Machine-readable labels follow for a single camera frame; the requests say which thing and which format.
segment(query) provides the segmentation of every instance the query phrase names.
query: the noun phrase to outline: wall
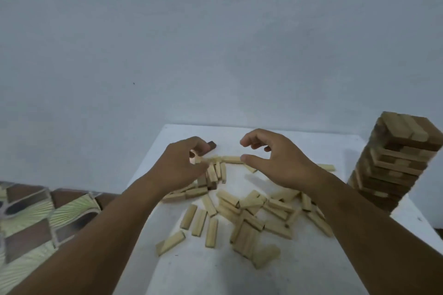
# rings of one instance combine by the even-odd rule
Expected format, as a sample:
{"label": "wall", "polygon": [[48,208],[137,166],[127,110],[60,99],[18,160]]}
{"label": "wall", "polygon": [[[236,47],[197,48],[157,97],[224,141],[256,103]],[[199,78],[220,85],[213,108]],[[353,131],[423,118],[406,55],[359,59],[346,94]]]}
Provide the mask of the wall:
{"label": "wall", "polygon": [[[443,128],[442,0],[0,0],[3,180],[121,191],[167,122]],[[435,159],[411,193],[443,227]]]}

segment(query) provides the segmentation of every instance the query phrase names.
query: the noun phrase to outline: stack of blocks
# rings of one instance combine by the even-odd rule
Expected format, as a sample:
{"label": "stack of blocks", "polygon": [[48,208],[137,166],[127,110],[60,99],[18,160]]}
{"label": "stack of blocks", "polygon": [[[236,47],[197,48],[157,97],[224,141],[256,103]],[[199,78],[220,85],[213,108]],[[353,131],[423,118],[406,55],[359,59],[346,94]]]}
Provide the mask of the stack of blocks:
{"label": "stack of blocks", "polygon": [[383,112],[348,184],[391,213],[443,145],[429,119]]}

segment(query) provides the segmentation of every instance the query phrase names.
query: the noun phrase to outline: left hand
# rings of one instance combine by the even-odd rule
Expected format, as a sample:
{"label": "left hand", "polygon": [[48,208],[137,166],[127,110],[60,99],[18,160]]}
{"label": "left hand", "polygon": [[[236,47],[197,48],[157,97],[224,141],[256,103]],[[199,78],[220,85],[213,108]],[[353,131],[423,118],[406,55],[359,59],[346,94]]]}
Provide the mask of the left hand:
{"label": "left hand", "polygon": [[165,195],[186,187],[204,174],[209,166],[206,162],[191,164],[189,162],[191,150],[203,155],[210,151],[210,146],[198,136],[169,144],[143,178],[158,184]]}

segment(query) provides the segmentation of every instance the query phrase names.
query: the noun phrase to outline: hand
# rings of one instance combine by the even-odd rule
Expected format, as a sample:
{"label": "hand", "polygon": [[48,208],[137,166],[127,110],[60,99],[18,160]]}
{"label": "hand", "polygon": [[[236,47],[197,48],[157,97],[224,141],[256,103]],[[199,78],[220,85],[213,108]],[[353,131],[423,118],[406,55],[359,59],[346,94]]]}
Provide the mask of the hand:
{"label": "hand", "polygon": [[240,140],[240,144],[243,147],[251,146],[252,149],[265,146],[265,152],[271,152],[269,160],[243,154],[241,161],[286,188],[309,194],[312,185],[318,181],[318,176],[325,172],[309,160],[291,140],[278,133],[262,129],[253,130]]}
{"label": "hand", "polygon": [[206,162],[191,164],[189,151],[206,154],[210,146],[197,136],[169,144],[161,157],[143,178],[158,184],[164,195],[186,187],[208,169]]}

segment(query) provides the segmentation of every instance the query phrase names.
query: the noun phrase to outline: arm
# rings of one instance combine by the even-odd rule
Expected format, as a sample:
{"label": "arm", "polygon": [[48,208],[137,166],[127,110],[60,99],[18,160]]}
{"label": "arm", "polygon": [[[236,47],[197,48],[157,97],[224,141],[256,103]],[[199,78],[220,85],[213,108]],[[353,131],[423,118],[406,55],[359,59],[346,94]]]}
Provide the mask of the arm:
{"label": "arm", "polygon": [[240,143],[272,151],[269,160],[254,155],[241,159],[276,184],[301,190],[317,203],[371,295],[441,293],[443,256],[310,161],[285,136],[254,130]]}
{"label": "arm", "polygon": [[200,138],[170,144],[152,169],[39,266],[10,295],[110,295],[152,209],[167,193],[202,175],[207,163],[191,164],[189,151],[210,150]]}

